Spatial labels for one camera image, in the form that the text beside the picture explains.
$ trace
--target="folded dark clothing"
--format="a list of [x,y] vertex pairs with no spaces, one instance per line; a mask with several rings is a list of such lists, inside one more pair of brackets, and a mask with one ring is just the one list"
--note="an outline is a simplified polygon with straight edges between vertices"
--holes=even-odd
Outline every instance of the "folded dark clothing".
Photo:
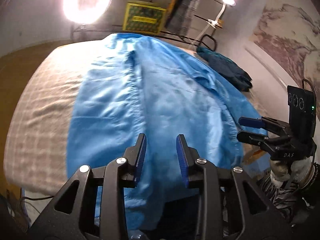
[[204,47],[198,47],[197,53],[209,63],[209,66],[226,80],[228,80],[239,91],[249,91],[252,88],[252,78],[231,59],[218,52]]

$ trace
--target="screw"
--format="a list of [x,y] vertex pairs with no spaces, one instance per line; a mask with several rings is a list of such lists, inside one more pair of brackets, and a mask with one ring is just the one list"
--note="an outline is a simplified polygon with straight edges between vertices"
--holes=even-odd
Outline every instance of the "screw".
[[234,171],[235,173],[241,173],[241,172],[243,171],[243,169],[242,169],[241,167],[234,167],[234,168],[233,168],[233,171]]
[[199,164],[206,164],[206,163],[207,163],[207,160],[204,159],[204,158],[198,158],[198,159],[197,159],[197,163],[199,163]]
[[124,157],[120,157],[120,158],[118,158],[118,159],[116,160],[116,162],[117,162],[118,164],[125,163],[126,161],[127,161],[127,159],[124,158]]
[[85,173],[87,172],[88,170],[90,169],[90,167],[88,165],[82,165],[79,170],[82,172],[82,173]]

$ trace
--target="floor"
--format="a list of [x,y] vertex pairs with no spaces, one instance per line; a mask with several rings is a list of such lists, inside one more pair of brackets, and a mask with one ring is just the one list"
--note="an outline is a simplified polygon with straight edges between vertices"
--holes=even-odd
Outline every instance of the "floor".
[[8,184],[3,171],[4,147],[10,121],[20,95],[41,62],[55,48],[71,41],[48,42],[12,52],[0,58],[0,193],[15,199],[20,197],[20,188]]

